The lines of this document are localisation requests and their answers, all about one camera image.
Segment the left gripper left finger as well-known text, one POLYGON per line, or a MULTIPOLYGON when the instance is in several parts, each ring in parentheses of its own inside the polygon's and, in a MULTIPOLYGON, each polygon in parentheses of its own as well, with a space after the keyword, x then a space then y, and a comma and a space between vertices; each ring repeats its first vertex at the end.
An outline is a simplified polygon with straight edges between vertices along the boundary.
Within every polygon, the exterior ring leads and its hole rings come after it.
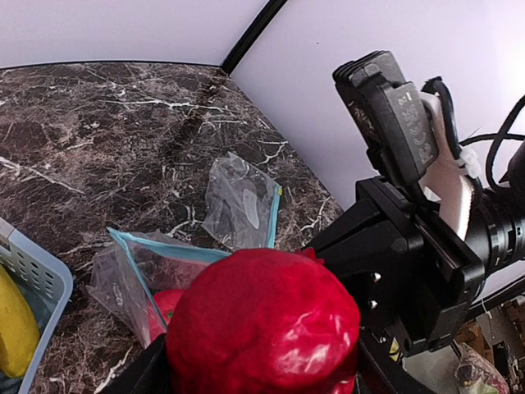
POLYGON ((167 394, 171 392, 169 364, 166 354, 166 335, 159 335, 143 349, 102 394, 167 394))

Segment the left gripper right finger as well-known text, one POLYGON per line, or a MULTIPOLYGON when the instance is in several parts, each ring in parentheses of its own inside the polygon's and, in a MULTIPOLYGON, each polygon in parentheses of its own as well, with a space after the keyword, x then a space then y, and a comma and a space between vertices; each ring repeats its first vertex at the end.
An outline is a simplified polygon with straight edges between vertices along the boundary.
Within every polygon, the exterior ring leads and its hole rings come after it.
POLYGON ((432 394, 390 357, 392 337, 361 328, 355 393, 432 394))

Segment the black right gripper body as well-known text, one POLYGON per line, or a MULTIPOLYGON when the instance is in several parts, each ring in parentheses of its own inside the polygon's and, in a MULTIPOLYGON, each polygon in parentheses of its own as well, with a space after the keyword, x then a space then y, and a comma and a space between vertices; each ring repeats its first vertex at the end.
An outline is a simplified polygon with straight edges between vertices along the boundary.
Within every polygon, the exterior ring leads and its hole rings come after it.
POLYGON ((362 327, 405 355, 447 346, 485 276, 483 262, 436 213, 382 178, 309 243, 356 301, 362 327))

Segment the red apple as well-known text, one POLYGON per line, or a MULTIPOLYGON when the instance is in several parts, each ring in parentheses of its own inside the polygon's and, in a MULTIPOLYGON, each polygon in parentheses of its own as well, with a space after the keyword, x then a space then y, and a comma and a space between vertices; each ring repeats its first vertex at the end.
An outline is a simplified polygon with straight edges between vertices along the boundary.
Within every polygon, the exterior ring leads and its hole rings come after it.
POLYGON ((167 329, 176 393, 351 393, 360 313, 312 250, 240 250, 184 291, 167 329))
POLYGON ((157 309, 152 305, 148 306, 150 341, 154 341, 159 335, 166 331, 158 316, 158 312, 160 312, 163 321, 168 324, 171 321, 174 309, 184 292, 184 290, 180 289, 165 290, 159 291, 153 296, 157 309))

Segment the clear zip top bag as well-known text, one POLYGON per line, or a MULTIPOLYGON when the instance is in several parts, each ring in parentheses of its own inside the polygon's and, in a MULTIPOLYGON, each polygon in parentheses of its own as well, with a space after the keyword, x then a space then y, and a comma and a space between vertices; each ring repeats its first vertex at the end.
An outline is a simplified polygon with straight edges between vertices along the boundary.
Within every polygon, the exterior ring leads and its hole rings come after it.
POLYGON ((210 264, 229 254, 153 233, 107 229, 112 243, 93 257, 88 293, 150 345, 148 306, 159 291, 189 288, 210 264))

